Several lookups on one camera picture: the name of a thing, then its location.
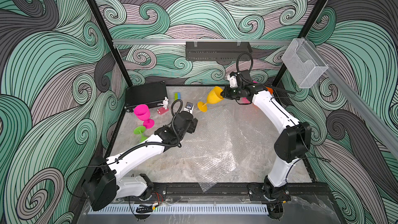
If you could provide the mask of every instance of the swirl pattern wallpaper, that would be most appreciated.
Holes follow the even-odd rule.
[[[317,0],[96,0],[107,27],[117,38],[292,39]],[[166,81],[173,85],[228,83],[231,62],[185,59],[185,46],[119,45],[134,84]],[[251,76],[274,77],[286,47],[255,46]],[[242,68],[249,63],[242,62]]]
[[[110,58],[86,0],[0,0],[1,223],[77,217],[66,177],[103,154],[124,105]]]
[[[398,135],[398,0],[328,0],[307,36],[346,83]],[[288,112],[312,126],[310,159],[329,184],[347,223],[396,224],[398,161],[327,77],[281,99]]]
[[[292,39],[317,0],[96,2],[113,38]],[[329,0],[307,38],[398,135],[397,4]],[[225,84],[235,68],[188,62],[184,46],[118,49],[134,84]],[[253,50],[251,76],[271,81],[286,47]],[[398,162],[383,140],[327,76],[299,89],[286,72],[280,85],[297,92],[281,101],[312,125],[311,152],[331,160],[310,163],[347,222],[395,224]],[[80,199],[66,177],[108,147],[125,88],[86,0],[0,0],[1,223],[76,221]]]

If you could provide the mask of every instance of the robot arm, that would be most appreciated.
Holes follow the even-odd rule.
[[[248,70],[232,72],[228,75],[228,80],[230,85],[225,86],[221,96],[235,100],[246,97],[264,112],[280,134],[274,145],[277,154],[274,165],[264,180],[265,196],[270,200],[280,198],[285,191],[286,178],[291,167],[309,150],[311,126],[307,122],[301,123],[289,114],[266,86],[251,82]]]
[[[136,196],[146,200],[151,196],[153,183],[145,174],[123,177],[143,161],[179,145],[184,135],[195,132],[197,119],[192,115],[193,104],[188,102],[182,112],[173,117],[172,125],[157,129],[143,143],[108,157],[95,157],[82,177],[82,189],[94,211],[100,210],[115,198]]]

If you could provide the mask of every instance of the marble surface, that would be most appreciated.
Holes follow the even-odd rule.
[[[209,105],[206,113],[200,112],[196,104],[205,102],[212,88],[167,87],[169,106],[174,101],[175,92],[181,92],[184,106],[187,101],[195,104],[196,131],[185,135],[181,148],[171,148],[146,160],[127,177],[145,173],[153,182],[263,182],[276,158],[273,144],[279,134],[275,126],[253,104],[239,106],[227,99]],[[172,118],[170,111],[159,115],[157,108],[152,108],[150,112],[155,126],[146,130],[145,136],[150,136]],[[138,144],[140,136],[133,134],[133,130],[140,125],[142,121],[134,113],[125,114],[111,155]],[[288,182],[311,182],[302,161],[291,170]]]

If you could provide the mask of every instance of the pink wine glass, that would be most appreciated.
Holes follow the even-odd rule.
[[[152,128],[155,125],[155,121],[150,119],[149,108],[145,104],[138,105],[134,108],[134,114],[137,118],[144,123],[142,124],[147,129]]]

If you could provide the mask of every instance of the black suitcase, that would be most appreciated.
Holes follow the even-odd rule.
[[[165,82],[127,87],[125,110],[133,112],[134,108],[141,104],[146,104],[149,108],[159,107],[165,97],[167,97]]]

